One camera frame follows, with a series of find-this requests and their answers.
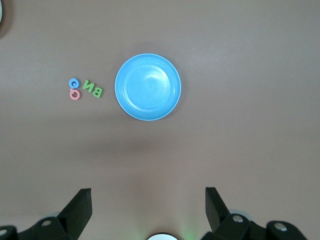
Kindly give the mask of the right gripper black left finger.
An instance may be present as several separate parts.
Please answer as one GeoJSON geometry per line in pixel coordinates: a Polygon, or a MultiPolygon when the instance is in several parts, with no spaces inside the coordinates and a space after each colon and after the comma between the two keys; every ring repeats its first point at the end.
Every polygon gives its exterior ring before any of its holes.
{"type": "Polygon", "coordinates": [[[14,225],[2,225],[2,240],[77,240],[92,216],[90,188],[83,188],[57,216],[48,216],[30,228],[17,232],[14,225]]]}

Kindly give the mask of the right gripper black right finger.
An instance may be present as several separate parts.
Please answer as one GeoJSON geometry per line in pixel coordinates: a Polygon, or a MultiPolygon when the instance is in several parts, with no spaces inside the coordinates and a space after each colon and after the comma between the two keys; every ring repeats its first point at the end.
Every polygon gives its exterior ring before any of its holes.
{"type": "Polygon", "coordinates": [[[205,188],[205,213],[211,231],[203,240],[305,240],[293,224],[273,220],[259,226],[243,214],[230,213],[215,187],[205,188]]]}

